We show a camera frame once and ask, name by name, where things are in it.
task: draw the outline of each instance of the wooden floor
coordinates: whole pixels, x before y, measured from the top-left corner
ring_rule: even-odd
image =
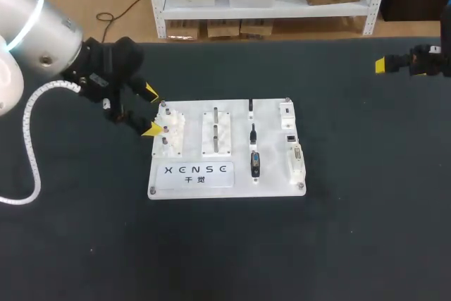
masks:
[[[67,16],[77,21],[85,37],[101,39],[106,23],[96,20],[98,12],[122,13],[134,0],[50,0]],[[344,39],[361,37],[364,18],[303,18],[277,20],[270,39]],[[127,35],[137,42],[164,42],[156,36],[150,0],[142,0],[115,22],[106,41]],[[378,20],[373,37],[440,36],[438,22],[391,22]]]

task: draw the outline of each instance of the black plug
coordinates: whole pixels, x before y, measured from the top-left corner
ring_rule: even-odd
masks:
[[[255,124],[252,124],[252,130],[250,135],[251,145],[255,145],[257,143],[257,132],[255,131]]]

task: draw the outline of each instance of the connector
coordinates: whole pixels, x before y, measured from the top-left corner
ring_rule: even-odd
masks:
[[[251,130],[251,135],[250,135],[250,142],[251,145],[256,145],[257,144],[257,132],[255,131],[255,124],[252,124],[252,130]]]
[[[249,99],[249,120],[254,119],[254,102],[252,99]]]
[[[295,144],[288,151],[288,167],[290,170],[290,183],[298,184],[305,181],[304,156],[301,145]]]
[[[260,177],[260,153],[254,151],[251,153],[251,176]]]
[[[283,130],[291,130],[296,127],[295,108],[292,101],[282,102],[279,105],[280,124]]]

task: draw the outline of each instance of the white cable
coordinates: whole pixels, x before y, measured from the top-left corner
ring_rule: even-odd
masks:
[[[37,98],[39,98],[48,90],[58,87],[66,88],[67,90],[71,90],[75,93],[78,93],[80,91],[80,86],[74,84],[73,82],[57,80],[42,85],[28,99],[27,106],[25,107],[25,112],[23,113],[23,141],[25,142],[28,160],[30,161],[33,178],[35,179],[35,189],[33,190],[33,193],[29,197],[26,197],[25,199],[8,199],[6,197],[0,197],[0,202],[3,202],[4,204],[15,204],[15,205],[29,204],[37,198],[39,192],[41,191],[41,177],[39,175],[39,169],[37,168],[35,153],[33,152],[33,146],[31,143],[31,135],[30,135],[31,111],[33,110],[33,106],[35,105]]]

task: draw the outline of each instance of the screw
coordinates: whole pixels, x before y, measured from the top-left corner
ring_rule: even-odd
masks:
[[[53,63],[53,60],[51,60],[50,56],[42,56],[39,58],[39,62],[43,65],[43,66],[50,66]]]

